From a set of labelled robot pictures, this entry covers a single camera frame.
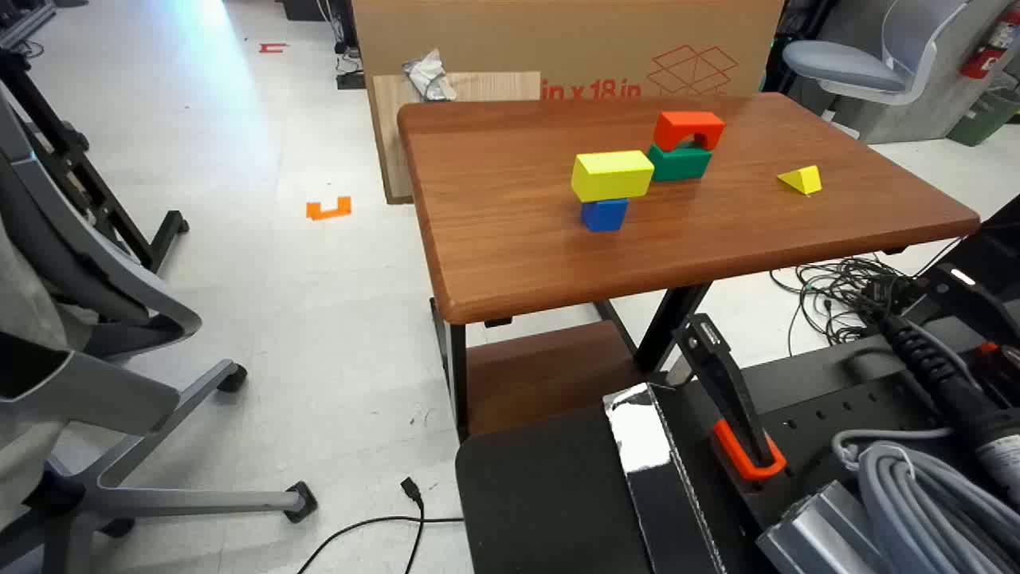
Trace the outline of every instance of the chair wheel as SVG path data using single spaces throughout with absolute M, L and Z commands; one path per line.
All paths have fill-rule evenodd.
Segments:
M 98 533 L 106 533 L 110 540 L 126 540 L 132 536 L 132 528 L 134 528 L 134 520 L 112 520 Z
M 306 481 L 296 481 L 296 483 L 287 489 L 287 492 L 296 492 L 301 502 L 304 502 L 301 509 L 284 509 L 290 522 L 301 522 L 301 520 L 306 520 L 306 515 L 314 515 L 314 512 L 318 509 L 318 502 L 316 502 L 316 493 L 314 493 L 314 489 L 309 489 Z
M 235 365 L 235 371 L 217 385 L 217 393 L 232 394 L 232 393 L 240 393 L 246 382 L 249 382 L 249 371 L 246 371 L 246 365 Z

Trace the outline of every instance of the blue block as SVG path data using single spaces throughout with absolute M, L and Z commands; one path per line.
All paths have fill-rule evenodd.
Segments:
M 580 203 L 580 222 L 593 233 L 611 233 L 624 226 L 631 201 L 593 201 Z

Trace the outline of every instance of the office chair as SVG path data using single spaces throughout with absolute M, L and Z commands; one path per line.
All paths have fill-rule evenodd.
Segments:
M 95 522 L 126 536 L 134 515 L 309 515 L 316 498 L 304 481 L 287 492 L 119 489 L 211 393 L 240 393 L 246 371 L 224 360 L 179 393 L 103 360 L 185 339 L 198 317 L 48 184 L 20 135 L 0 104 L 0 572 L 46 546 L 48 574 L 89 574 Z M 48 457 L 68 421 L 128 437 L 70 476 Z
M 830 94 L 908 104 L 921 100 L 938 37 L 962 5 L 966 0 L 892 0 L 881 29 L 884 57 L 836 41 L 795 41 L 785 48 L 785 63 Z
M 7 100 L 0 100 L 0 209 L 11 238 L 59 295 L 70 346 L 128 357 L 198 333 L 198 312 L 64 198 Z

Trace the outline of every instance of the gray floor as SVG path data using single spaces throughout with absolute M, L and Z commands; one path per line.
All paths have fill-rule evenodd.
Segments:
M 31 77 L 92 140 L 92 158 L 154 229 L 167 207 L 190 220 L 167 277 L 204 317 L 202 335 L 134 360 L 189 382 L 217 357 L 252 371 L 235 406 L 204 406 L 132 481 L 204 489 L 316 483 L 322 509 L 281 515 L 150 520 L 126 542 L 95 542 L 103 572 L 296 572 L 331 528 L 411 512 L 405 476 L 431 512 L 460 512 L 457 435 L 428 317 L 428 270 L 411 207 L 387 207 L 363 93 L 331 82 L 331 32 L 287 21 L 281 4 L 92 0 L 43 35 Z M 287 41 L 287 53 L 258 53 Z M 978 149 L 881 145 L 981 213 L 1018 194 L 1020 131 Z M 309 222 L 306 201 L 353 198 L 353 218 Z M 938 246 L 888 257 L 912 270 Z M 642 333 L 653 293 L 620 300 Z M 795 300 L 766 277 L 722 282 L 706 304 L 742 364 L 785 353 Z M 589 310 L 526 317 L 473 342 L 593 320 Z M 795 346 L 819 346 L 807 329 Z M 78 429 L 60 452 L 103 444 Z M 403 572 L 411 525 L 337 542 L 314 572 Z M 460 525 L 425 536 L 417 572 L 473 572 Z

